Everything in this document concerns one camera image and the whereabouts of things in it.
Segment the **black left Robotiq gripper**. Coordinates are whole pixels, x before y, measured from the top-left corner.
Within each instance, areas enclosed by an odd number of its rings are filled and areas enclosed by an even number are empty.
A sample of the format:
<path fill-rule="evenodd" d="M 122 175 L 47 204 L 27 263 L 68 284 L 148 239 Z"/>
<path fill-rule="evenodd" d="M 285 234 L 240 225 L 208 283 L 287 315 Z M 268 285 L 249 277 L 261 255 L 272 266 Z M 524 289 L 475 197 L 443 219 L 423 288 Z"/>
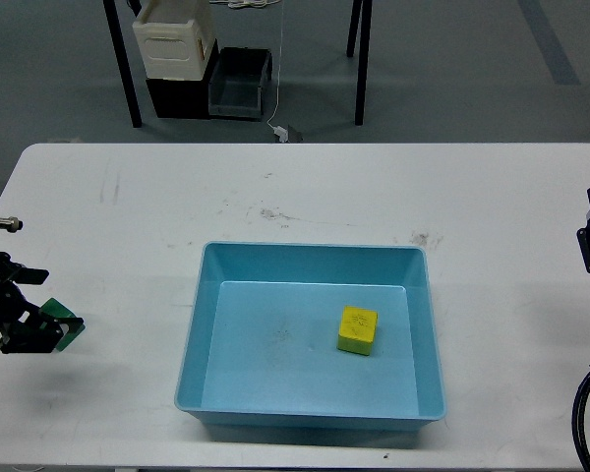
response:
<path fill-rule="evenodd" d="M 85 330 L 85 321 L 75 315 L 39 312 L 18 321 L 28 302 L 17 284 L 41 285 L 48 275 L 46 269 L 14 263 L 7 253 L 0 252 L 0 329 L 8 324 L 0 339 L 3 354 L 63 352 Z"/>

